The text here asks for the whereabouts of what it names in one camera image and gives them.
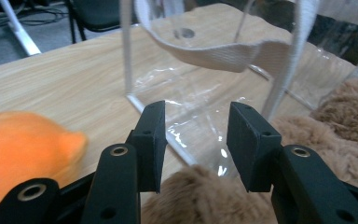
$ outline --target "brown fluffy fabric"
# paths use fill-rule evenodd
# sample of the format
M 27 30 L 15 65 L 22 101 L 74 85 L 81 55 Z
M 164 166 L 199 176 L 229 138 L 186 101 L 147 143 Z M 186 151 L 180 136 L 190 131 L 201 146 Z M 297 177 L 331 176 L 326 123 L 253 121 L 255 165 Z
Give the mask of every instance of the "brown fluffy fabric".
M 358 108 L 358 81 L 344 84 L 335 95 L 312 114 L 327 124 L 287 117 L 275 119 L 272 125 L 282 135 L 282 145 L 314 149 L 339 179 L 358 187 L 358 110 L 354 109 Z M 247 193 L 240 180 L 218 177 L 200 166 L 187 167 L 167 179 L 161 194 L 142 209 L 146 224 L 275 222 L 269 194 Z
M 358 142 L 358 78 L 336 89 L 311 116 L 341 138 Z
M 142 208 L 142 223 L 274 223 L 269 194 L 248 194 L 238 180 L 201 166 L 186 167 L 164 181 Z
M 342 139 L 326 124 L 306 117 L 279 118 L 272 122 L 282 145 L 312 148 L 342 181 L 358 187 L 358 143 Z

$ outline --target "orange plush toy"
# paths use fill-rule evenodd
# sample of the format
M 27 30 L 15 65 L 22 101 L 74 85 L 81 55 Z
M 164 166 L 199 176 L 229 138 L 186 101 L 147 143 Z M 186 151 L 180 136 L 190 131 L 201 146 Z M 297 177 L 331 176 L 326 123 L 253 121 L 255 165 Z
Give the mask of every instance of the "orange plush toy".
M 29 112 L 0 113 L 0 202 L 15 186 L 36 177 L 63 187 L 77 178 L 87 138 Z

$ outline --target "floor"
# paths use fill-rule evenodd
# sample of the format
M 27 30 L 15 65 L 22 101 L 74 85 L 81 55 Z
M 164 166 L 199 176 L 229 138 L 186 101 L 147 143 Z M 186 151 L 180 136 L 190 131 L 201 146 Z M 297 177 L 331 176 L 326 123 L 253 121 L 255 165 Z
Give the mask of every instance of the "floor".
M 63 13 L 67 13 L 66 6 L 61 2 L 51 4 L 49 8 L 53 8 L 54 10 L 58 9 Z M 54 16 L 47 13 L 37 14 L 26 18 L 27 21 L 29 20 L 48 21 L 53 19 Z M 69 29 L 69 20 L 66 14 L 64 14 L 61 20 L 58 20 L 53 23 L 34 25 L 34 26 L 22 23 L 22 26 L 25 29 L 25 31 L 28 33 L 28 35 L 36 43 L 36 45 L 39 47 L 42 53 L 72 44 L 71 33 Z M 91 39 L 100 35 L 106 35 L 107 33 L 110 32 L 93 33 L 93 32 L 86 31 L 86 37 L 88 39 Z M 8 25 L 5 24 L 4 26 L 1 26 L 0 27 L 0 64 L 10 63 L 26 57 L 28 57 L 26 52 L 24 51 L 24 49 L 16 39 L 16 36 L 14 36 L 14 34 L 11 32 Z

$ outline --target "transparent plastic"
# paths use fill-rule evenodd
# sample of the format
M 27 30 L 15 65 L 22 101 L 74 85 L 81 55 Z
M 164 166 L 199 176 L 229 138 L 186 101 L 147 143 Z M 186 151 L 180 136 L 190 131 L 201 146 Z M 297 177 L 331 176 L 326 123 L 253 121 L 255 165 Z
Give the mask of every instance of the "transparent plastic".
M 265 40 L 290 45 L 296 28 L 296 5 L 289 1 L 150 2 L 153 32 L 173 46 L 188 49 L 232 43 L 256 45 Z M 325 25 L 320 18 L 316 21 L 315 24 Z M 356 68 L 342 59 L 343 49 L 350 47 L 350 42 L 332 40 L 333 36 L 341 38 L 341 29 L 337 28 L 340 21 L 329 22 L 327 28 L 312 30 L 311 42 L 304 47 L 296 75 L 274 117 L 308 115 Z M 126 74 L 129 99 L 139 110 L 165 100 L 167 139 L 184 161 L 203 164 L 219 175 L 237 175 L 226 146 L 229 104 L 241 102 L 261 112 L 277 74 L 269 74 L 263 66 L 254 64 L 235 73 L 184 63 L 137 25 L 131 28 L 130 41 L 131 71 Z

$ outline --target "wooden table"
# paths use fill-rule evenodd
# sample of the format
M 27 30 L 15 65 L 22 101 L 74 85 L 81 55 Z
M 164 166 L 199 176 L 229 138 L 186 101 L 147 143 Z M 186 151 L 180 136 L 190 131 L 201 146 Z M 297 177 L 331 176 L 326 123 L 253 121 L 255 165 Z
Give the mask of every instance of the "wooden table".
M 140 117 L 125 96 L 122 64 L 121 33 L 115 33 L 0 65 L 0 112 L 33 111 L 84 132 L 89 146 L 80 177 L 87 175 L 106 147 L 125 142 Z M 181 166 L 167 148 L 163 178 Z

